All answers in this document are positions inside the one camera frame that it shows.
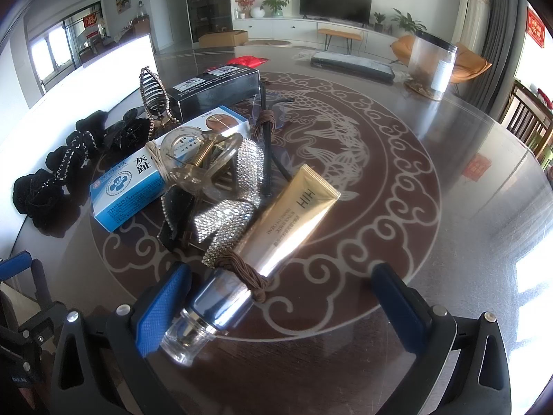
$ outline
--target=television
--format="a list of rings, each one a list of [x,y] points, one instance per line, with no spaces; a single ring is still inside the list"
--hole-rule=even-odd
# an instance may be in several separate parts
[[[369,23],[372,0],[300,0],[300,14]]]

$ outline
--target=plastic jar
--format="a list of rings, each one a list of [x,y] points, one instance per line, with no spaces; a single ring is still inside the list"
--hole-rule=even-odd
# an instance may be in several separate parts
[[[405,85],[427,98],[440,101],[451,78],[457,47],[424,31],[417,31],[409,60],[411,80]]]

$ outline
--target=round table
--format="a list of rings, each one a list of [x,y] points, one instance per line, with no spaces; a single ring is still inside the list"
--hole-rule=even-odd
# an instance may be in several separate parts
[[[401,83],[311,68],[298,50],[171,54],[158,58],[158,70],[174,85],[242,55],[270,59],[259,69],[271,98],[295,98],[276,110],[273,144],[284,165],[308,163],[343,196],[277,275],[267,302],[208,344],[191,368],[160,351],[149,356],[171,394],[188,413],[375,413],[414,360],[370,289],[370,265],[387,260],[430,305],[456,316],[496,315],[513,413],[524,413],[553,374],[553,192],[532,153],[455,96],[433,102]],[[138,102],[130,95],[108,123]],[[247,103],[234,109],[252,113]],[[199,256],[159,245],[161,216],[154,202],[109,234],[88,201],[56,236],[27,219],[14,253],[42,261],[52,298],[67,307],[114,310],[176,259],[205,274]],[[11,284],[34,294],[28,271]],[[456,357],[424,413],[438,405]]]

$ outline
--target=bright window light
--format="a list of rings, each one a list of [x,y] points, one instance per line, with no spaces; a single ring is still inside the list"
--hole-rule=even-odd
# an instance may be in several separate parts
[[[44,39],[39,40],[31,47],[32,61],[37,69],[38,77],[44,80],[49,74],[54,71],[52,59],[48,52],[48,45]]]
[[[71,60],[71,52],[69,51],[65,30],[62,26],[50,32],[48,40],[50,41],[50,48],[52,48],[52,54],[57,65],[63,65]]]

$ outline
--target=silver bolt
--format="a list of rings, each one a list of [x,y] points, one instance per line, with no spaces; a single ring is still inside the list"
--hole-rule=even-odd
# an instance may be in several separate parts
[[[437,316],[447,315],[447,309],[443,306],[440,306],[439,304],[432,307],[432,312],[434,312]]]
[[[123,316],[127,315],[131,311],[131,306],[128,304],[121,304],[117,309],[115,309],[115,313],[117,315]]]
[[[484,318],[489,321],[490,323],[496,322],[496,316],[492,314],[491,312],[484,312]]]
[[[72,312],[67,314],[67,321],[69,323],[73,323],[78,318],[78,312],[76,310],[73,310]]]

